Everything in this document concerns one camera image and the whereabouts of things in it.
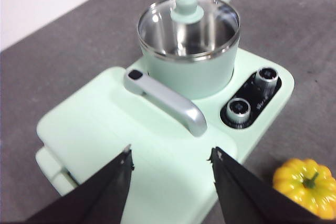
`cooking pot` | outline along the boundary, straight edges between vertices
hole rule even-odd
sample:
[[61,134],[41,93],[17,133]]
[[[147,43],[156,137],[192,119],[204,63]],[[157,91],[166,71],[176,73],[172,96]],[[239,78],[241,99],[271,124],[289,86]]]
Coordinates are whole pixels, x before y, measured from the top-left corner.
[[189,99],[224,88],[234,70],[240,19],[230,0],[163,0],[138,23],[148,74]]

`silver handle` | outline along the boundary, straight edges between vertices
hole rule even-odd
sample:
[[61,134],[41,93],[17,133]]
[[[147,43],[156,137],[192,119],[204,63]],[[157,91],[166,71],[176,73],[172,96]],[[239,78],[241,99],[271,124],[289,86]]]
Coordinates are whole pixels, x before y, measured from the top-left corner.
[[156,106],[182,123],[192,135],[201,136],[207,129],[205,117],[189,99],[138,70],[127,71],[124,86],[132,93],[150,96]]

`glass lid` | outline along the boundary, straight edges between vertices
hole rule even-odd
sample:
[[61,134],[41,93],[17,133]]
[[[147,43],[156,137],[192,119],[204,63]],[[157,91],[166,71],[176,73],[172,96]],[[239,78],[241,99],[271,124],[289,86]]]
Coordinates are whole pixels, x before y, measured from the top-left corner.
[[220,0],[164,0],[141,16],[141,46],[171,60],[203,60],[228,50],[239,39],[238,13]]

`control panel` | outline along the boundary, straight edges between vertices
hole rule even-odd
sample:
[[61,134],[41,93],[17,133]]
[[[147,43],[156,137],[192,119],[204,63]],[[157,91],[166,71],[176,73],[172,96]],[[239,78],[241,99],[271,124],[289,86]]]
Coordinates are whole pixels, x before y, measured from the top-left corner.
[[276,69],[260,68],[222,107],[220,118],[229,127],[244,129],[253,124],[281,87]]

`gray table surface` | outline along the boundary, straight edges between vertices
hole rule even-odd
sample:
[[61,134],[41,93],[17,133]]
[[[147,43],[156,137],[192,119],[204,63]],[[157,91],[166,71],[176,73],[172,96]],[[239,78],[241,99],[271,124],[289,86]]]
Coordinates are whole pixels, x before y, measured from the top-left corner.
[[[104,69],[139,58],[135,24],[156,1],[89,0],[2,52],[2,220],[27,218],[59,197],[35,162],[43,145],[36,124]],[[286,159],[309,157],[336,175],[336,0],[232,4],[242,18],[240,47],[284,66],[296,82],[246,167],[271,184]],[[219,204],[204,223],[223,223]]]

